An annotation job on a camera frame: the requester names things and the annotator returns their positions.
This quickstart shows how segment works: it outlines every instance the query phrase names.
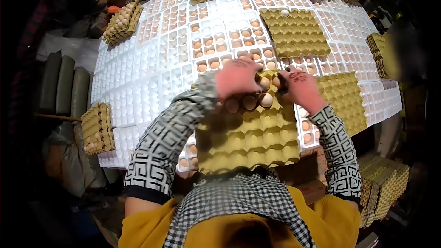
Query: person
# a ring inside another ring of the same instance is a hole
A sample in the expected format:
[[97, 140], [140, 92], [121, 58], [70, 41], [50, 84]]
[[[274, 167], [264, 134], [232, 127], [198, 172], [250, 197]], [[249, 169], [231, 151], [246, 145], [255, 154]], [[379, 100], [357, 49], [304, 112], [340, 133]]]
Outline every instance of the person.
[[125, 177], [126, 218], [119, 247], [354, 247], [361, 215], [361, 177], [343, 121], [317, 91], [315, 79], [293, 66], [279, 71], [284, 100], [301, 105], [320, 130], [328, 162], [327, 195], [307, 207], [300, 190], [273, 168], [205, 176], [178, 204], [171, 185], [178, 156], [200, 118], [233, 94], [262, 92], [251, 54], [199, 75], [152, 121]]

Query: checkered apron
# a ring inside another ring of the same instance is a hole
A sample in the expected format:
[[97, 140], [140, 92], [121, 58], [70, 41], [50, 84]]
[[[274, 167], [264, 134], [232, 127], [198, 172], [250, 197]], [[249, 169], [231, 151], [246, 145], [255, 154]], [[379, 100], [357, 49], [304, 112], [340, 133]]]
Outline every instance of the checkered apron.
[[183, 247], [187, 231], [199, 222], [245, 213], [284, 222], [303, 247], [316, 247], [285, 183], [274, 169], [258, 167], [252, 172], [205, 177], [195, 184], [176, 207], [163, 248]]

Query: person's right hand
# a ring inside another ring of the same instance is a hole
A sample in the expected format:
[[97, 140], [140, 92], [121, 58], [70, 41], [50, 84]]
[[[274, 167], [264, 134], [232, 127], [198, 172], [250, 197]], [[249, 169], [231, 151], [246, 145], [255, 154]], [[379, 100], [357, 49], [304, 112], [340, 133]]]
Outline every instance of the person's right hand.
[[280, 70], [279, 75], [285, 79], [288, 92], [282, 96], [284, 100], [303, 107], [310, 115], [316, 114], [326, 102], [318, 93], [315, 79], [312, 75], [297, 70], [290, 65], [286, 71]]

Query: yellow shirt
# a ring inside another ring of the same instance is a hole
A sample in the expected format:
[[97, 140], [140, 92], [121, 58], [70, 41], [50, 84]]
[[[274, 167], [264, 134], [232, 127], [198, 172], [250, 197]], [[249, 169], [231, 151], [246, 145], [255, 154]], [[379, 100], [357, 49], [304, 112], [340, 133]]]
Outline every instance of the yellow shirt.
[[[314, 204], [314, 210], [305, 203], [300, 190], [288, 190], [303, 221], [308, 226], [317, 248], [355, 247], [361, 224], [360, 213], [347, 201], [327, 195]], [[170, 199], [154, 211], [133, 214], [123, 220], [123, 233], [118, 247], [161, 248], [172, 221], [176, 201]], [[223, 248], [223, 243], [250, 222], [267, 228], [273, 247], [302, 247], [286, 224], [255, 214], [218, 216], [197, 223], [188, 230], [184, 248]]]

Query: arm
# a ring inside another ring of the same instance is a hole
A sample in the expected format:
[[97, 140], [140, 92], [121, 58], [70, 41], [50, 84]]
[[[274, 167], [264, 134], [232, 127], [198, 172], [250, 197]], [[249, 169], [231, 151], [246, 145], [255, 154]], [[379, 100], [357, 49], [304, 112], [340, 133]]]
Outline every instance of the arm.
[[249, 54], [247, 59], [229, 61], [223, 70], [204, 73], [196, 88], [178, 95], [152, 121], [135, 148], [124, 180], [126, 217], [157, 209], [171, 198], [179, 154], [199, 119], [235, 93], [261, 91], [254, 80], [258, 69]]

